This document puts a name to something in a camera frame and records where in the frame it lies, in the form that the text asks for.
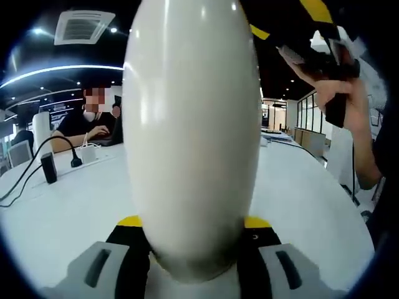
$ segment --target yellow object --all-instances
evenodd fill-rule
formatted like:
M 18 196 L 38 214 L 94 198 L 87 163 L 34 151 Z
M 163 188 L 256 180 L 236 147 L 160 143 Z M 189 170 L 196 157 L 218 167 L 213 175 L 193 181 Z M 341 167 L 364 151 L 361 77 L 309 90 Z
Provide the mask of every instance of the yellow object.
M 249 26 L 251 27 L 252 33 L 253 33 L 255 36 L 258 36 L 258 38 L 260 38 L 260 39 L 265 40 L 265 39 L 267 39 L 267 38 L 269 37 L 269 35 L 270 35 L 270 33 L 267 33 L 267 32 L 265 32 L 265 31 L 263 31 L 263 30 L 260 30 L 259 28 L 256 28 L 256 27 L 253 26 L 253 25 L 249 25 Z
M 300 0 L 300 2 L 310 14 L 313 21 L 333 24 L 329 9 L 322 0 Z
M 121 220 L 118 222 L 118 225 L 120 226 L 136 226 L 136 227 L 142 227 L 142 220 L 137 216 L 129 216 L 124 218 L 124 220 Z
M 245 217 L 244 227 L 246 229 L 261 229 L 263 227 L 271 227 L 271 225 L 261 218 L 248 216 Z
M 118 222 L 120 226 L 135 226 L 142 227 L 142 220 L 137 216 L 129 216 Z M 262 227 L 271 227 L 268 221 L 258 217 L 248 216 L 244 220 L 244 226 L 246 229 L 260 229 Z

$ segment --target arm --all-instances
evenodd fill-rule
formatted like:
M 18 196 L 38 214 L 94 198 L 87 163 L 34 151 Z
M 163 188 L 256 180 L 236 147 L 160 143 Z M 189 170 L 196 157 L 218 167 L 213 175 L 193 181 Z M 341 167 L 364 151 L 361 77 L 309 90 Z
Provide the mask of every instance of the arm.
M 356 176 L 360 187 L 369 190 L 378 183 L 382 176 L 372 151 L 373 140 L 370 127 L 367 125 L 362 131 L 352 132 L 352 138 L 355 148 Z
M 279 52 L 297 76 L 316 89 L 316 102 L 323 113 L 325 113 L 325 105 L 334 98 L 336 93 L 347 95 L 344 128 L 348 129 L 352 134 L 356 175 L 362 189 L 373 188 L 380 180 L 382 174 L 377 167 L 373 153 L 368 99 L 363 82 L 360 79 L 352 79 L 347 82 L 320 80 L 316 74 L 306 74 L 299 65 L 293 63 L 281 50 Z
M 106 126 L 95 126 L 90 132 L 87 133 L 87 140 L 91 140 L 94 136 L 101 136 L 101 135 L 106 135 L 109 134 L 109 130 L 107 129 Z M 52 134 L 52 136 L 63 136 L 72 143 L 72 145 L 75 147 L 80 146 L 83 144 L 83 141 L 85 139 L 85 134 L 82 135 L 75 135 L 75 136 L 65 136 L 62 134 L 61 131 L 55 130 L 55 132 Z M 52 145 L 52 150 L 55 153 L 58 153 L 60 151 L 66 151 L 70 148 L 68 142 L 65 140 L 62 140 L 60 138 L 53 139 L 51 140 L 51 145 Z
M 64 136 L 64 134 L 62 134 L 60 131 L 55 130 L 55 132 L 52 134 L 52 136 Z M 85 135 L 77 135 L 77 136 L 71 136 L 71 137 L 66 137 L 72 144 L 74 147 L 80 146 L 83 144 L 83 140 L 85 138 Z M 51 140 L 51 146 L 52 146 L 52 150 L 55 153 L 59 153 L 60 151 L 66 151 L 70 148 L 68 142 L 66 142 L 65 140 L 62 139 L 53 139 Z

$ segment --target white desk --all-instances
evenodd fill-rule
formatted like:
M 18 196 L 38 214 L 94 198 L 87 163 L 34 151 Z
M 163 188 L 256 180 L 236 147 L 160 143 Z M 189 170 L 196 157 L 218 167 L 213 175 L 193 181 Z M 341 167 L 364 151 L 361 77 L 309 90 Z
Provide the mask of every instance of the white desk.
M 78 169 L 70 168 L 70 152 L 56 155 L 56 183 L 48 185 L 38 171 L 14 205 L 0 209 L 2 232 L 36 287 L 55 286 L 71 260 L 95 241 L 105 241 L 119 220 L 136 214 L 123 145 L 102 152 L 104 161 Z M 25 167 L 0 179 L 1 194 Z M 317 264 L 321 279 L 333 289 L 350 288 L 373 255 L 367 228 L 349 196 L 299 148 L 279 143 L 261 147 L 251 215 L 267 219 L 282 243 L 293 244 Z M 195 288 L 215 293 L 212 285 L 221 282 L 237 292 L 234 273 Z M 188 292 L 187 285 L 172 284 L 176 292 Z

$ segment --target light strip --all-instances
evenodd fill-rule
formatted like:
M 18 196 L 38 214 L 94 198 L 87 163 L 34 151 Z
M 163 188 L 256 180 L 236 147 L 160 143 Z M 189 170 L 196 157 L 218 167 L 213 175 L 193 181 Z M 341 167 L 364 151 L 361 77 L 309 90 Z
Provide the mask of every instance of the light strip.
M 6 118 L 4 121 L 8 121 L 8 120 L 10 120 L 12 118 L 15 118 L 15 117 L 17 117 L 17 114 L 14 114 L 13 116 L 10 116 L 10 117 Z
M 31 101 L 31 100 L 35 100 L 37 98 L 45 98 L 45 97 L 47 97 L 49 95 L 56 95 L 58 93 L 63 93 L 63 92 L 74 92 L 74 91 L 77 91 L 77 90 L 80 90 L 80 88 L 58 90 L 57 92 L 49 92 L 49 93 L 45 93 L 43 95 L 36 95 L 35 97 L 27 98 L 26 100 L 23 100 L 23 101 L 21 101 L 19 103 L 15 103 L 15 104 L 11 105 L 10 107 L 7 107 L 6 110 L 10 110 L 11 108 L 14 108 L 15 106 L 18 106 L 18 104 L 20 104 L 20 103 Z
M 105 69 L 105 70 L 123 70 L 123 67 L 111 67 L 109 65 L 90 65 L 90 64 L 80 64 L 80 65 L 63 65 L 60 67 L 49 67 L 47 69 L 41 69 L 41 70 L 34 70 L 33 72 L 29 72 L 23 75 L 20 75 L 18 77 L 12 78 L 8 80 L 7 82 L 4 82 L 2 85 L 0 85 L 0 89 L 3 87 L 14 83 L 15 81 L 18 81 L 23 78 L 28 78 L 33 75 L 41 74 L 41 73 L 46 73 L 46 72 L 52 72 L 55 70 L 70 70 L 70 69 Z
M 25 104 L 29 104 L 29 103 L 37 103 L 37 102 L 39 102 L 40 100 L 34 100 L 34 101 L 29 101 L 29 102 L 21 102 L 21 103 L 18 103 L 18 106 L 21 106 L 21 105 L 25 105 Z
M 80 100 L 83 100 L 83 98 L 74 98 L 74 99 L 72 99 L 72 100 L 65 100 L 65 101 L 61 101 L 61 102 L 54 102 L 54 103 L 50 103 L 50 104 L 45 104 L 45 105 L 39 106 L 39 108 L 47 107 L 47 106 L 51 106 L 51 105 L 56 105 L 56 104 L 60 104 L 60 103 L 73 102 L 73 101 L 80 101 Z
M 55 113 L 59 113 L 59 112 L 63 112 L 63 111 L 69 111 L 69 110 L 73 110 L 73 109 L 75 109 L 75 108 L 68 108 L 68 109 L 63 109 L 63 110 L 59 110 L 59 111 L 53 111 L 53 112 L 50 112 L 50 114 L 55 114 Z

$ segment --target window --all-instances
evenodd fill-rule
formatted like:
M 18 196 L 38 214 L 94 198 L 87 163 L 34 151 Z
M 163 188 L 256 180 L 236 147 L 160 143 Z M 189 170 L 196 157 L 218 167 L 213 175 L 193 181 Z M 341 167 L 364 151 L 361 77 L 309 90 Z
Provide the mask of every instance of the window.
M 302 101 L 302 129 L 306 129 L 306 100 Z
M 312 131 L 312 123 L 313 123 L 313 97 L 310 95 L 307 97 L 306 130 Z
M 321 133 L 320 125 L 322 124 L 322 112 L 318 107 L 313 108 L 313 130 Z
M 297 127 L 300 128 L 300 123 L 302 121 L 302 102 L 298 103 L 298 124 Z

